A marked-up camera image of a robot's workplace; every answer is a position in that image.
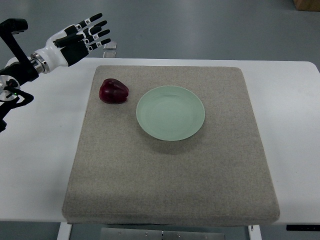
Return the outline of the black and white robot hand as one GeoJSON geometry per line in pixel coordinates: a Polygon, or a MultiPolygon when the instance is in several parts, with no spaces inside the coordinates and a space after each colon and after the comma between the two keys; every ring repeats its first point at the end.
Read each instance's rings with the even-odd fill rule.
{"type": "Polygon", "coordinates": [[[51,51],[48,56],[58,61],[59,66],[69,67],[78,63],[95,49],[110,43],[109,38],[104,38],[110,33],[110,30],[103,30],[108,22],[106,20],[97,22],[102,16],[102,13],[95,14],[55,33],[48,39],[45,47],[51,51]]]}

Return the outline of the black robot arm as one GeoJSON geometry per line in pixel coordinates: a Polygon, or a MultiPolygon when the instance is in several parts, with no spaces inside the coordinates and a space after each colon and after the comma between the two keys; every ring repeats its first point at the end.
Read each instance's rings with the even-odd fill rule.
{"type": "Polygon", "coordinates": [[[22,18],[9,18],[0,23],[0,37],[17,58],[17,61],[0,70],[0,130],[4,131],[7,123],[5,116],[12,110],[28,105],[34,96],[21,90],[21,86],[32,82],[40,73],[49,72],[47,61],[35,54],[28,59],[14,38],[28,29],[28,23],[22,18]]]}

